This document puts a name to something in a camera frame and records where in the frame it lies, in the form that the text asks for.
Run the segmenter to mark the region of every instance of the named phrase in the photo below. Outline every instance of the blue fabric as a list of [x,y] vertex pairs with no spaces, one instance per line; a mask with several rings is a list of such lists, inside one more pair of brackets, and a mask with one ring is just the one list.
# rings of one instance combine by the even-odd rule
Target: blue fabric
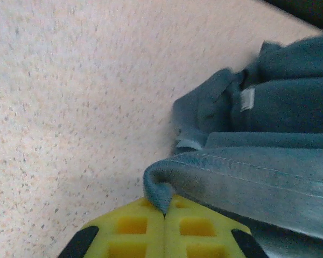
[[[242,109],[246,89],[254,101]],[[176,192],[323,239],[323,35],[265,42],[243,71],[220,70],[178,99],[173,118],[179,154],[143,177],[164,214]]]

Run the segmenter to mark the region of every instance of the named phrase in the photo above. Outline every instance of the square hole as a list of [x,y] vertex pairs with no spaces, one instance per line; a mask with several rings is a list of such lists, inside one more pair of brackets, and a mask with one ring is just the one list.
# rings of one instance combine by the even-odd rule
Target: square hole
[[147,244],[116,242],[109,245],[109,253],[105,258],[145,258]]
[[181,235],[199,235],[203,237],[214,237],[215,230],[209,219],[186,218],[180,222],[179,232]]
[[117,234],[146,234],[147,218],[122,217],[116,224]]
[[185,205],[184,203],[182,202],[176,202],[175,206],[177,208],[189,208],[187,205]]
[[143,206],[143,207],[149,207],[149,208],[154,208],[153,204],[151,204],[147,199],[143,199],[142,200],[141,206]]
[[218,245],[189,245],[187,258],[228,258],[224,247]]

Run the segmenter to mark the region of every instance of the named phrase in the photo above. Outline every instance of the stitching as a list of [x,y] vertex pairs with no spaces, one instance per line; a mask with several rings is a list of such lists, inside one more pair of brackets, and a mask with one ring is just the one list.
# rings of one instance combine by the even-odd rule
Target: stitching
[[242,165],[245,165],[245,166],[248,166],[248,167],[253,167],[253,168],[257,168],[257,169],[264,169],[264,170],[270,170],[270,171],[274,171],[274,172],[280,172],[280,173],[283,173],[281,172],[280,170],[277,170],[277,169],[272,169],[272,168],[264,168],[264,167],[261,167],[261,166],[256,166],[254,164],[251,164],[251,163],[247,163],[247,162],[242,162],[242,161],[238,161],[238,160],[233,160],[233,159],[228,159],[226,157],[221,157],[221,156],[215,156],[215,155],[211,155],[211,154],[205,154],[205,153],[192,153],[191,155],[195,155],[195,156],[203,156],[203,157],[216,157],[220,160],[223,160],[223,161],[226,161],[226,162],[233,162],[233,163],[237,163],[237,164],[242,164]]
[[[201,169],[201,170],[204,170],[204,171],[208,171],[208,172],[212,172],[212,173],[215,173],[215,174],[219,174],[221,175],[218,171],[214,171],[214,170],[211,170],[211,169],[205,169],[205,168],[201,168],[199,166],[196,166],[196,165],[191,165],[189,163],[186,163],[186,162],[181,162],[181,161],[177,161],[177,160],[172,160],[172,162],[175,162],[175,163],[178,163],[178,164],[182,164],[182,165],[187,165],[187,166],[190,166],[190,167],[193,167],[193,168],[198,168],[198,169]],[[247,182],[251,182],[251,183],[255,183],[255,184],[258,184],[258,185],[265,185],[265,186],[268,186],[268,187],[275,187],[277,189],[283,189],[283,190],[286,190],[286,191],[290,191],[290,192],[296,192],[296,193],[299,193],[299,194],[303,194],[303,195],[306,195],[306,196],[311,196],[311,197],[320,197],[320,198],[323,198],[323,196],[321,195],[314,195],[314,194],[311,194],[311,193],[306,193],[306,192],[303,192],[303,191],[299,191],[299,190],[293,190],[293,189],[288,189],[288,188],[284,188],[284,187],[279,187],[277,185],[272,185],[272,184],[265,184],[265,183],[262,183],[262,182],[256,182],[256,181],[251,181],[251,180],[248,180],[248,179],[245,179],[245,178],[238,178],[238,177],[234,177],[234,176],[231,176],[231,175],[225,175],[225,176],[228,176],[228,177],[232,177],[232,178],[235,178],[235,179],[238,179],[238,180],[242,180],[242,181],[247,181]]]
[[300,176],[300,175],[290,175],[290,174],[285,173],[285,172],[282,172],[282,171],[280,171],[278,169],[264,168],[264,167],[261,167],[261,166],[256,166],[256,165],[251,164],[251,163],[242,162],[242,161],[233,160],[233,159],[228,159],[226,157],[221,157],[221,156],[215,156],[215,155],[212,155],[212,154],[205,154],[205,153],[191,153],[191,154],[190,153],[181,153],[181,154],[179,154],[179,156],[184,156],[186,154],[193,155],[193,156],[214,157],[214,158],[218,158],[218,159],[220,159],[222,161],[225,161],[227,163],[233,162],[233,163],[237,163],[237,164],[242,164],[242,165],[247,166],[247,167],[252,167],[252,168],[256,168],[256,169],[263,169],[263,170],[274,171],[274,172],[278,172],[278,173],[281,173],[283,175],[288,175],[288,176],[291,176],[291,177],[297,177],[297,178],[302,178],[302,179],[309,180],[309,181],[313,181],[313,182],[323,183],[323,180],[316,180],[316,179],[313,179],[313,178],[309,178],[309,177],[305,177],[305,176]]

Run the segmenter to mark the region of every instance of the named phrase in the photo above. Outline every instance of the black rubber edge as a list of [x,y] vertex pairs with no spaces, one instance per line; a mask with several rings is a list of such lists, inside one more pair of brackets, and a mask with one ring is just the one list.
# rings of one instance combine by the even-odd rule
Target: black rubber edge
[[89,226],[76,232],[58,258],[83,258],[98,231],[97,226]]
[[231,230],[234,239],[247,258],[268,258],[255,238],[241,230]]

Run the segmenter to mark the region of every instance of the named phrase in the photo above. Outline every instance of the clothing label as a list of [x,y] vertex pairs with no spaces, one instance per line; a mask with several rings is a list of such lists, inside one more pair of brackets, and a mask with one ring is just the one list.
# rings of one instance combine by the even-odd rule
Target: clothing label
[[252,109],[255,102],[255,89],[245,89],[241,92],[241,112],[247,109]]

